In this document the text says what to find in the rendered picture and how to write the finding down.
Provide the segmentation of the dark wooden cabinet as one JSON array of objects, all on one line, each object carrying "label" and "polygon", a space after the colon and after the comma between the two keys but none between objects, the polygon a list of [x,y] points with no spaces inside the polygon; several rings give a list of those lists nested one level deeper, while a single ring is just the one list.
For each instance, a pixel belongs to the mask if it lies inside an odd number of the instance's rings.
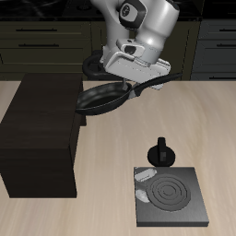
[{"label": "dark wooden cabinet", "polygon": [[0,123],[0,176],[11,198],[75,198],[80,74],[26,74]]}]

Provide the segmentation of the dark olive kitchen cupboard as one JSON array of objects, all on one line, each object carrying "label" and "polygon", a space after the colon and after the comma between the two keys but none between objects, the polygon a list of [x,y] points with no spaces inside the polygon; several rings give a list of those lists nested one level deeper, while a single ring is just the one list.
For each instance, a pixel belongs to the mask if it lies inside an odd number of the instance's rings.
[{"label": "dark olive kitchen cupboard", "polygon": [[[179,21],[160,58],[188,80],[200,23]],[[0,21],[0,80],[26,73],[80,73],[83,61],[107,43],[103,21]]]}]

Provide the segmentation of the flat black base plate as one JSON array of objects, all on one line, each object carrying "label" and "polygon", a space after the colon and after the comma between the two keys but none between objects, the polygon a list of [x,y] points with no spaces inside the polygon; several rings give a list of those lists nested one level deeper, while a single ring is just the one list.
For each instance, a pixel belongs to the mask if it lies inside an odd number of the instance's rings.
[{"label": "flat black base plate", "polygon": [[92,55],[84,60],[82,65],[83,73],[88,77],[88,80],[94,81],[112,81],[115,80],[115,75],[107,73],[100,61],[102,50],[95,50]]}]

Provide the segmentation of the black frying pan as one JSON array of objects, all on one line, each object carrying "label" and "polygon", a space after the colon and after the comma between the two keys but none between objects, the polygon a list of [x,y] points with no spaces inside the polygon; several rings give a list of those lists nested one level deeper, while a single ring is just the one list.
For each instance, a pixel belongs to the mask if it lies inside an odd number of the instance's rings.
[{"label": "black frying pan", "polygon": [[128,85],[127,91],[123,90],[123,82],[107,83],[90,88],[78,95],[76,112],[81,115],[90,116],[111,112],[128,100],[132,90],[139,97],[144,89],[170,82],[181,75],[181,73],[168,74],[133,86],[126,82]]}]

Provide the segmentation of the round black knob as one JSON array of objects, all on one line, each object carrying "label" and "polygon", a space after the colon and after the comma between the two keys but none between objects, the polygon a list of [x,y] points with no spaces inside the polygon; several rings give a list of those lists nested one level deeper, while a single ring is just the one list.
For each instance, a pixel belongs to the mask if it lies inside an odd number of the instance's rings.
[{"label": "round black knob", "polygon": [[154,167],[170,167],[175,161],[175,153],[166,145],[166,139],[159,137],[157,145],[149,149],[147,160]]}]

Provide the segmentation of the dark grey kitchen cupboard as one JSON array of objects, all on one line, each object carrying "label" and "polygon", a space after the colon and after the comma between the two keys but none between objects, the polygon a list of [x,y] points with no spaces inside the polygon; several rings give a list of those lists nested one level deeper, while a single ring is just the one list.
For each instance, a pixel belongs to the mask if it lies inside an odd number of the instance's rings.
[{"label": "dark grey kitchen cupboard", "polygon": [[191,79],[236,81],[236,19],[201,22]]}]

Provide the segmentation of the dark grey stove plate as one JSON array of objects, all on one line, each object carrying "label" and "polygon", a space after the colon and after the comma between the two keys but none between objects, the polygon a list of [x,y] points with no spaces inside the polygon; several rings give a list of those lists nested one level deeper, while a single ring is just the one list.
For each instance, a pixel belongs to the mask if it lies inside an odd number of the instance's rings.
[{"label": "dark grey stove plate", "polygon": [[137,227],[207,227],[193,167],[134,167]]}]

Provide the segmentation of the black kitchen countertop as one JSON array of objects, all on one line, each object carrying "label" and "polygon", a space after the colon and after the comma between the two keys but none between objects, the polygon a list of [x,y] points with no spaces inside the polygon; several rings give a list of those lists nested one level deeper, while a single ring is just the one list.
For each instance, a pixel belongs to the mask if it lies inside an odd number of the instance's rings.
[{"label": "black kitchen countertop", "polygon": [[[236,0],[172,0],[179,21],[236,19]],[[91,0],[0,0],[0,21],[103,21]]]}]

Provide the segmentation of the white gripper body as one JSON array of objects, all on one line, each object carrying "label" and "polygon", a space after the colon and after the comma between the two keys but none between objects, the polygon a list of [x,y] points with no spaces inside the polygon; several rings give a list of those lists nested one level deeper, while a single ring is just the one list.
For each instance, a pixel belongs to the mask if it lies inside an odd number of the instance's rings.
[{"label": "white gripper body", "polygon": [[147,65],[137,62],[134,56],[118,50],[109,52],[103,66],[106,72],[139,84],[168,75],[171,71],[170,63],[160,58],[154,65]]}]

